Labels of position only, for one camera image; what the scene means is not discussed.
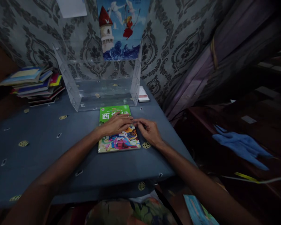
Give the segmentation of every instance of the green book cover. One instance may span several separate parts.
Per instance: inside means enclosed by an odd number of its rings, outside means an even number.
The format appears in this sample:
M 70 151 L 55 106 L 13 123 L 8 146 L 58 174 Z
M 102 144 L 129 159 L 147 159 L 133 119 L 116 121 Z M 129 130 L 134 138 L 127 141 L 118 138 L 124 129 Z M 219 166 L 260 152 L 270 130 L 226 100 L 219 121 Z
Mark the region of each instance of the green book cover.
M 116 112 L 127 114 L 130 112 L 128 105 L 123 106 L 109 106 L 100 108 L 100 125 L 107 122 Z M 124 151 L 130 149 L 141 148 L 140 141 L 133 124 L 127 130 L 112 136 L 105 136 L 99 141 L 99 153 L 107 153 L 114 151 Z

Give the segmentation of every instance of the damask wallpaper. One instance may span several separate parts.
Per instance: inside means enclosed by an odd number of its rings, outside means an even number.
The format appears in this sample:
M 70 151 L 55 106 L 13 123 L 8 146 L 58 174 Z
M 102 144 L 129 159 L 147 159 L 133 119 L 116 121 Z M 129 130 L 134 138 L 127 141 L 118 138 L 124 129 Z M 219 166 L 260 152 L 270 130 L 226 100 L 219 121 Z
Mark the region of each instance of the damask wallpaper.
M 83 79 L 129 76 L 134 61 L 103 61 L 97 4 L 85 3 L 86 17 L 63 19 L 56 0 L 0 0 L 0 46 L 20 67 L 44 62 L 57 67 L 55 42 L 67 59 L 98 62 L 88 67 L 90 73 Z M 142 37 L 141 76 L 160 105 L 232 4 L 232 0 L 151 0 Z

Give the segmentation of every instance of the book title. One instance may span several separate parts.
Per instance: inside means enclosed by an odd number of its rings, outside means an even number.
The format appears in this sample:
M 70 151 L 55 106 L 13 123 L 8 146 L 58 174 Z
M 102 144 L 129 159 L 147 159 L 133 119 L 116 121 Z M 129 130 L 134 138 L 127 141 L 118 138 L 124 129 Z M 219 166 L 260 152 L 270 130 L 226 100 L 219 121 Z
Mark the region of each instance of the book title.
M 107 112 L 107 113 L 103 113 L 103 114 L 102 114 L 102 120 L 103 120 L 103 119 L 109 119 L 109 115 L 111 114 L 111 116 L 113 116 L 115 113 L 116 113 L 116 112 L 111 112 L 111 113 Z M 128 112 L 127 112 L 127 111 L 126 111 L 126 112 L 121 111 L 121 114 L 128 114 Z

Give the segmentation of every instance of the girl in red dress illustration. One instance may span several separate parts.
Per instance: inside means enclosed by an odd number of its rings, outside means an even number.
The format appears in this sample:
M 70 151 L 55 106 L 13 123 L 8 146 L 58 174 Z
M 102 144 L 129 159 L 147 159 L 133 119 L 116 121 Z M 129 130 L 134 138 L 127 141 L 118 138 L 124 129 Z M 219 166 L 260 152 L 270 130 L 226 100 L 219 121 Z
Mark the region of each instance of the girl in red dress illustration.
M 127 28 L 124 30 L 123 37 L 128 38 L 133 34 L 133 30 L 131 29 L 133 23 L 132 23 L 132 16 L 128 16 L 127 19 L 124 20 L 124 23 L 126 24 Z

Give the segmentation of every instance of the seagull illustration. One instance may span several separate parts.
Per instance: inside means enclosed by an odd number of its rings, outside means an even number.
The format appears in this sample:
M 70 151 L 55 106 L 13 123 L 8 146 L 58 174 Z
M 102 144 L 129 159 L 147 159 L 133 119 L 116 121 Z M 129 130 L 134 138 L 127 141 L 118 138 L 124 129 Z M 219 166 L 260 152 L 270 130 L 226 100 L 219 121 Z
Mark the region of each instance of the seagull illustration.
M 132 20 L 135 21 L 134 20 L 135 19 L 135 9 L 133 8 L 132 2 L 130 2 L 128 0 L 126 0 L 126 2 L 127 2 L 128 7 L 129 7 L 128 12 L 131 13 Z
M 114 24 L 113 24 L 113 29 L 114 30 L 118 30 L 118 28 L 116 27 L 116 23 L 114 22 Z
M 109 17 L 111 16 L 111 12 L 114 12 L 116 14 L 116 17 L 120 21 L 121 25 L 123 25 L 123 20 L 122 20 L 122 14 L 119 12 L 119 9 L 123 8 L 124 6 L 125 6 L 125 4 L 122 6 L 117 6 L 116 2 L 112 2 L 110 4 L 110 7 L 108 8 Z

